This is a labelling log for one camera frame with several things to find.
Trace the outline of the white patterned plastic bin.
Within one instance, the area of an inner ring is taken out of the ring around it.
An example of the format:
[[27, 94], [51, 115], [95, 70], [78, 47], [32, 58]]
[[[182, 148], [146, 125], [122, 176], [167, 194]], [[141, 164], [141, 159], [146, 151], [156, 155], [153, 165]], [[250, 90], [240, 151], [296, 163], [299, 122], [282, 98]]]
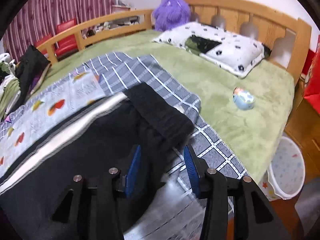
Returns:
[[289, 200], [300, 193], [305, 181], [305, 163], [300, 148], [282, 136], [259, 187], [269, 201]]

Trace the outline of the green bed blanket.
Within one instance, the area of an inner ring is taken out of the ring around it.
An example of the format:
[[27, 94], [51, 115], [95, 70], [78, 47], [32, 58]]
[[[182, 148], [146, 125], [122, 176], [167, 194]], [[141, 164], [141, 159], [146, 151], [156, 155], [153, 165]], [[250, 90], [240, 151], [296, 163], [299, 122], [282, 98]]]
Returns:
[[[182, 49], [153, 41], [154, 30], [99, 42], [54, 64], [41, 85], [45, 89], [96, 56], [124, 52], [131, 57], [150, 54], [177, 81], [201, 100], [201, 116], [231, 148], [255, 181], [261, 181], [279, 143], [292, 109], [293, 77], [274, 64], [261, 61], [244, 79]], [[253, 109], [233, 102], [240, 87], [255, 98]]]

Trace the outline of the folded white green quilt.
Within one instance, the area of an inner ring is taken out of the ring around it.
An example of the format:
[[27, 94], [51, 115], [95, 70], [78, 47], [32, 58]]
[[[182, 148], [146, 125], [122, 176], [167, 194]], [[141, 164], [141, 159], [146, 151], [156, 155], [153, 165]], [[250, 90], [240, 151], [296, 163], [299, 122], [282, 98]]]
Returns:
[[1, 86], [0, 86], [0, 114], [3, 121], [11, 112], [21, 95], [20, 82], [16, 77], [15, 60], [9, 53], [1, 54]]

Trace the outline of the black pants with white stripe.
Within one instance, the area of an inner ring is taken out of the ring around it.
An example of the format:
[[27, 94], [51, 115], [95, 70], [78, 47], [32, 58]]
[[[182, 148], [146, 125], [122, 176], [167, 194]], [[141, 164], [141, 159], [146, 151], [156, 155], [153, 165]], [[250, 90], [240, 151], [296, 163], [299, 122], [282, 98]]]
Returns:
[[28, 148], [27, 133], [17, 133], [16, 153], [4, 151], [1, 157], [1, 239], [50, 239], [50, 218], [73, 177], [93, 181], [112, 167], [125, 174], [139, 145], [133, 194], [118, 199], [123, 231], [147, 210], [175, 150], [193, 130], [185, 114], [140, 83], [84, 107]]

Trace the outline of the red chair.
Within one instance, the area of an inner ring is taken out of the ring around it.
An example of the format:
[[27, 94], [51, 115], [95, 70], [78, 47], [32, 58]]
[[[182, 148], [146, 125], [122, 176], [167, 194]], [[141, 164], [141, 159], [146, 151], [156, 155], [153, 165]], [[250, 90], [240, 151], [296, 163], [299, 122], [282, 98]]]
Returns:
[[[65, 30], [75, 26], [76, 24], [77, 24], [77, 21], [75, 18], [73, 18], [73, 19], [68, 20], [66, 22], [63, 22], [61, 24], [58, 24], [56, 26], [56, 31], [59, 34]], [[34, 47], [40, 46], [41, 44], [43, 44], [44, 42], [46, 42], [50, 38], [52, 38], [52, 34], [44, 36], [39, 41], [35, 42]], [[58, 48], [57, 49], [54, 48], [54, 51], [55, 51], [55, 55], [58, 59], [61, 59], [64, 56], [67, 56], [68, 54], [78, 50], [78, 46], [77, 46], [76, 39], [75, 39], [74, 35], [69, 35], [69, 36], [61, 39], [60, 41], [57, 42], [57, 46], [58, 46]]]

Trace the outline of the small blue round toy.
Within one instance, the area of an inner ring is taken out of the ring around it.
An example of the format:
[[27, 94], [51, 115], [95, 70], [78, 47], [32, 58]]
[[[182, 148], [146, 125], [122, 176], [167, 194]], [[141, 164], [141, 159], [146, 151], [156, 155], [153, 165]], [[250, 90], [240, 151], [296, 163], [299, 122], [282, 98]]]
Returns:
[[233, 90], [233, 102], [241, 110], [253, 109], [255, 104], [254, 96], [247, 90], [236, 87]]

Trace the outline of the red bag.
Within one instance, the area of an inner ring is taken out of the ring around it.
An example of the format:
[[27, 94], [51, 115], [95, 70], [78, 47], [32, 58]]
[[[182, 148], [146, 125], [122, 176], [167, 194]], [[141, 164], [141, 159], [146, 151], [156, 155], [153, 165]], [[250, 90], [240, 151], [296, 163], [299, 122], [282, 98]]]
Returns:
[[305, 78], [304, 99], [320, 114], [320, 37], [315, 55]]

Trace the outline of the black clothes pile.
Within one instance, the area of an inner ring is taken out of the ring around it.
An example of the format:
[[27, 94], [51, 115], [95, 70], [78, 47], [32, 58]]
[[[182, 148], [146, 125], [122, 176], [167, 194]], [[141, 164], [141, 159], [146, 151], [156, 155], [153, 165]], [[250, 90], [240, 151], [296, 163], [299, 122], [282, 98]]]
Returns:
[[50, 64], [50, 61], [33, 45], [27, 48], [26, 52], [21, 56], [15, 72], [20, 83], [21, 93], [14, 105], [14, 109], [19, 108], [24, 103], [36, 74], [44, 71], [48, 64]]

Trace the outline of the maroon striped curtain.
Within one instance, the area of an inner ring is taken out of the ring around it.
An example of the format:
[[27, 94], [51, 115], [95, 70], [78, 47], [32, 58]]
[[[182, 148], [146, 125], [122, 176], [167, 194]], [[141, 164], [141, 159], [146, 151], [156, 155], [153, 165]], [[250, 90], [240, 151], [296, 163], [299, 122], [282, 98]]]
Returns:
[[82, 23], [112, 12], [116, 0], [28, 0], [4, 34], [4, 45], [18, 61], [30, 45], [47, 35], [56, 35], [57, 26], [75, 19]]

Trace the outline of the white black-dotted pillow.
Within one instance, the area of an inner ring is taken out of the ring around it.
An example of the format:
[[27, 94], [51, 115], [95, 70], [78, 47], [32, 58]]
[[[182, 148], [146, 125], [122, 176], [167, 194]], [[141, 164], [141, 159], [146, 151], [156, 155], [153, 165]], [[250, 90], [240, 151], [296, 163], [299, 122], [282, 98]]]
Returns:
[[167, 30], [153, 41], [186, 50], [241, 79], [271, 55], [260, 41], [197, 22]]

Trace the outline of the wooden bed frame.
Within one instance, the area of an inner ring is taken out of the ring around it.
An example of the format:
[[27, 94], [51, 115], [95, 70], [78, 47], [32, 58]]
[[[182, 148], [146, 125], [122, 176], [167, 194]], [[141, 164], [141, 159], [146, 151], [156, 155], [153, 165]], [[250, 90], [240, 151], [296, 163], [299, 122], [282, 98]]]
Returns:
[[[298, 82], [302, 73], [311, 38], [311, 26], [301, 18], [277, 11], [265, 5], [247, 0], [185, 0], [189, 5], [191, 14], [196, 16], [203, 24], [219, 25], [221, 28], [234, 33], [244, 35], [244, 27], [252, 24], [257, 30], [257, 40], [268, 48], [273, 49], [276, 42], [287, 34], [294, 35], [294, 41], [288, 64], [277, 64], [278, 67], [289, 72], [295, 83]], [[103, 30], [89, 38], [83, 38], [82, 31], [104, 22], [122, 20], [134, 16], [142, 17], [142, 22], [111, 30]], [[64, 38], [71, 35], [75, 37], [79, 51], [87, 45], [98, 43], [112, 37], [136, 33], [151, 29], [154, 20], [152, 10], [130, 10], [116, 12], [101, 16], [73, 26], [39, 45], [39, 51], [45, 50], [51, 63], [57, 63], [56, 53], [53, 46]]]

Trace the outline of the purple plush toy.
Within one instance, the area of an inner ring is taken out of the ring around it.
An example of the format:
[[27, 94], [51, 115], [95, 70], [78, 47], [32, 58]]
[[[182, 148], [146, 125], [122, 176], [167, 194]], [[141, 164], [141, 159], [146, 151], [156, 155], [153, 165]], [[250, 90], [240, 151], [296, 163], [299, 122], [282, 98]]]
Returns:
[[189, 22], [191, 11], [184, 0], [161, 0], [152, 12], [156, 31], [166, 31]]

